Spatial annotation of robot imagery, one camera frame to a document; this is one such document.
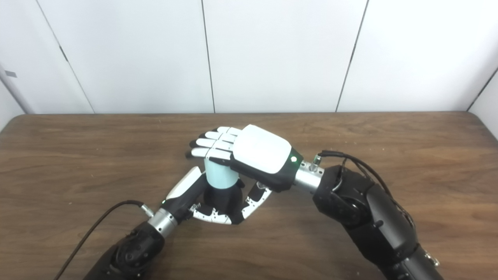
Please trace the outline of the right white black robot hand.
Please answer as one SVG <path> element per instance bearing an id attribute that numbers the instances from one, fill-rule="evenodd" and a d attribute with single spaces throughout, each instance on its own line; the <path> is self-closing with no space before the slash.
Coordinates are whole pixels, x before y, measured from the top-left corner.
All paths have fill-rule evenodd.
<path id="1" fill-rule="evenodd" d="M 187 158 L 203 158 L 209 181 L 214 172 L 236 172 L 254 179 L 243 202 L 244 217 L 265 202 L 271 193 L 289 190 L 303 163 L 303 156 L 290 143 L 274 133 L 249 124 L 243 129 L 221 126 L 190 142 Z"/>

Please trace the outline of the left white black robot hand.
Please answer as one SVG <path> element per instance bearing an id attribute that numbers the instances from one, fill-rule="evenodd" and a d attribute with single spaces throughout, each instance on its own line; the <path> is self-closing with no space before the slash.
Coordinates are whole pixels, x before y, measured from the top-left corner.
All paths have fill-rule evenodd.
<path id="1" fill-rule="evenodd" d="M 244 183 L 234 171 L 214 175 L 212 184 L 209 174 L 198 166 L 192 167 L 168 193 L 161 210 L 177 224 L 190 218 L 214 224 L 241 224 L 245 220 Z"/>

